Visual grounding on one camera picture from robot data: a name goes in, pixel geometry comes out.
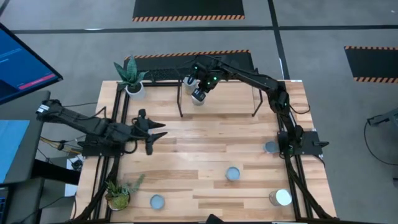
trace wooden tabletop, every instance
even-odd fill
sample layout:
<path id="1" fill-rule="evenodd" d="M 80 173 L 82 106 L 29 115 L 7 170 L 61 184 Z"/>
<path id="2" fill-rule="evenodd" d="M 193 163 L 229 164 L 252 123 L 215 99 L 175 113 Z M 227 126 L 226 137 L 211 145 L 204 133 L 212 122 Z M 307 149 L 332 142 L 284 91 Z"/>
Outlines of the wooden tabletop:
<path id="1" fill-rule="evenodd" d="M 290 80 L 285 83 L 291 105 L 297 111 L 307 110 L 303 83 Z M 257 106 L 259 91 L 253 89 L 252 92 L 252 99 L 248 100 Z M 273 190 L 290 189 L 284 161 L 262 149 L 265 142 L 276 140 L 278 131 L 276 116 L 269 109 L 265 93 L 264 103 L 255 117 L 190 114 L 183 118 L 176 104 L 177 87 L 146 87 L 146 93 L 144 101 L 130 101 L 126 123 L 131 124 L 138 110 L 145 108 L 150 119 L 166 124 L 154 132 L 169 133 L 156 142 L 151 156 L 145 154 L 143 144 L 139 144 L 134 154 L 122 156 L 120 182 L 134 182 L 140 174 L 146 174 L 146 178 L 128 208 L 112 214 L 112 222 L 202 222 L 209 214 L 230 222 L 295 220 L 291 204 L 275 207 L 268 198 Z M 97 110 L 107 106 L 107 116 L 111 117 L 115 94 L 116 81 L 103 82 Z M 313 128 L 310 113 L 294 116 L 304 129 Z M 133 146 L 134 143 L 129 143 L 126 148 L 131 150 Z M 84 162 L 76 195 L 77 214 L 91 200 L 97 159 L 90 157 Z M 309 191 L 326 212 L 335 215 L 323 164 L 313 156 L 302 156 L 302 161 Z M 225 172 L 231 166 L 240 170 L 239 181 L 226 180 Z M 297 193 L 304 217 L 299 189 Z M 149 200 L 154 194 L 165 197 L 162 210 L 150 208 Z M 103 199 L 100 217 L 104 217 L 105 208 Z"/>

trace monitor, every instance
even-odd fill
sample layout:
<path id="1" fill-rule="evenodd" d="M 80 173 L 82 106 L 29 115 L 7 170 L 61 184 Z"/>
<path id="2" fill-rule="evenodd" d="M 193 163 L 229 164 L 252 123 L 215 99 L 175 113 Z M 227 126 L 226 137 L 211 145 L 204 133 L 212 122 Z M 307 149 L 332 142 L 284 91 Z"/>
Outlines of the monitor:
<path id="1" fill-rule="evenodd" d="M 0 23 L 0 105 L 62 79 L 54 68 Z"/>

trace concrete floor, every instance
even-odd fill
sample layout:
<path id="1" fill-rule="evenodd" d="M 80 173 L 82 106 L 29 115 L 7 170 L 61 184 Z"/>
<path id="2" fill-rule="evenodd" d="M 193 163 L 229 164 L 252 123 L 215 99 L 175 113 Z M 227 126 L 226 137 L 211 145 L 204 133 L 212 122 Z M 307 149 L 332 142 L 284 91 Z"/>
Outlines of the concrete floor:
<path id="1" fill-rule="evenodd" d="M 133 24 L 133 0 L 11 0 L 0 22 L 12 30 L 271 26 L 267 1 L 243 0 L 243 3 L 246 13 L 243 21 Z M 280 26 L 398 24 L 395 0 L 275 0 L 274 4 Z M 363 128 L 366 118 L 398 106 L 398 87 L 354 82 L 343 47 L 396 47 L 398 30 L 282 31 L 281 36 L 290 77 L 303 80 L 320 139 L 330 141 L 324 155 L 338 216 L 343 220 L 396 223 L 398 189 L 393 186 L 392 176 L 398 170 L 371 157 L 364 144 Z M 260 72 L 282 78 L 273 31 L 19 37 L 64 76 L 64 81 L 48 87 L 52 98 L 58 98 L 64 105 L 96 101 L 101 82 L 118 79 L 113 62 L 121 63 L 129 54 L 249 49 Z M 95 112 L 94 105 L 74 109 L 84 114 Z M 42 135 L 50 139 L 73 139 L 81 134 L 65 125 L 46 124 Z M 395 150 L 398 139 L 390 124 L 368 128 L 367 137 L 380 158 L 398 163 Z M 49 157 L 65 156 L 46 145 L 40 148 Z M 72 204 L 68 206 L 45 211 L 42 222 L 68 219 Z"/>

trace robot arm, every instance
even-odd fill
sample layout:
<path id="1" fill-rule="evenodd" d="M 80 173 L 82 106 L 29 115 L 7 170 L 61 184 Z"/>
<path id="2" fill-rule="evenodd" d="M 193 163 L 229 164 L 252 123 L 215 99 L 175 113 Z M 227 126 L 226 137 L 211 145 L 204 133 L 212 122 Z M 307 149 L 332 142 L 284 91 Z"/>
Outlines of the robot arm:
<path id="1" fill-rule="evenodd" d="M 220 59 L 213 58 L 207 60 L 197 60 L 193 64 L 194 73 L 191 79 L 198 79 L 198 88 L 192 93 L 198 101 L 203 101 L 205 93 L 209 93 L 220 80 L 237 79 L 267 93 L 267 98 L 271 110 L 279 115 L 286 127 L 289 143 L 294 147 L 302 147 L 303 128 L 296 124 L 290 111 L 289 94 L 286 92 L 284 82 L 279 82 L 267 75 L 259 75 L 232 68 L 226 62 L 227 58 L 222 56 Z"/>
<path id="2" fill-rule="evenodd" d="M 59 100 L 43 101 L 36 111 L 39 121 L 66 124 L 87 135 L 95 136 L 97 140 L 89 143 L 91 145 L 112 148 L 125 142 L 143 140 L 146 143 L 146 153 L 151 155 L 153 143 L 167 133 L 149 134 L 148 130 L 165 125 L 145 118 L 144 109 L 139 110 L 138 113 L 138 117 L 134 118 L 133 124 L 129 126 L 114 122 L 109 118 L 87 117 L 63 107 Z M 79 142 L 79 145 L 83 147 L 84 144 L 84 142 Z"/>

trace desk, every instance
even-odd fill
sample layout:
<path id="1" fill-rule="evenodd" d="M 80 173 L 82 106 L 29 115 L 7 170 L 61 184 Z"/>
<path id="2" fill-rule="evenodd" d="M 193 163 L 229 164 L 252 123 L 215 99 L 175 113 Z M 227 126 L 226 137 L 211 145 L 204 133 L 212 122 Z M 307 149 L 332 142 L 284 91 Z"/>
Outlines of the desk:
<path id="1" fill-rule="evenodd" d="M 297 111 L 307 110 L 303 83 L 285 82 L 291 105 Z M 277 154 L 266 154 L 262 149 L 265 142 L 276 139 L 279 130 L 276 116 L 267 103 L 255 117 L 250 114 L 214 114 L 184 115 L 181 118 L 175 102 L 176 88 L 146 87 L 145 101 L 129 102 L 127 124 L 137 116 L 139 109 L 145 108 L 150 119 L 166 124 L 166 127 L 155 131 L 169 133 L 156 142 L 151 156 L 145 154 L 143 144 L 139 144 L 134 154 L 122 156 L 119 181 L 134 182 L 143 173 L 146 178 L 140 190 L 132 196 L 128 208 L 114 212 L 111 221 L 200 222 L 211 213 L 230 222 L 295 220 L 292 205 L 274 207 L 268 199 L 269 193 L 275 189 L 289 189 L 289 183 L 284 161 Z M 259 92 L 257 89 L 252 92 L 256 106 L 260 100 Z M 151 97 L 154 96 L 151 93 L 161 93 L 161 97 Z M 115 94 L 116 82 L 103 82 L 97 110 L 107 106 L 110 108 L 107 116 L 110 117 Z M 304 129 L 313 128 L 310 113 L 294 116 Z M 134 143 L 126 145 L 127 150 L 132 147 Z M 76 195 L 77 214 L 91 200 L 97 160 L 97 157 L 87 158 L 83 165 Z M 302 156 L 302 161 L 309 191 L 326 212 L 335 215 L 323 164 L 313 156 Z M 240 169 L 241 180 L 228 182 L 225 179 L 230 166 Z M 299 189 L 297 193 L 304 217 L 305 207 Z M 149 199 L 154 194 L 165 197 L 165 207 L 160 211 L 150 208 Z M 105 205 L 104 199 L 101 218 L 105 214 Z"/>
<path id="2" fill-rule="evenodd" d="M 78 172 L 35 159 L 43 127 L 43 122 L 36 120 L 35 112 L 41 102 L 49 98 L 49 91 L 36 91 L 0 106 L 0 119 L 29 120 L 29 126 L 3 183 L 13 191 L 8 198 L 10 207 L 6 223 L 19 222 L 37 211 L 42 195 L 43 178 L 71 183 L 71 178 L 68 177 L 72 174 L 74 183 L 78 182 Z M 35 223 L 37 218 L 39 215 L 32 215 L 24 223 Z"/>

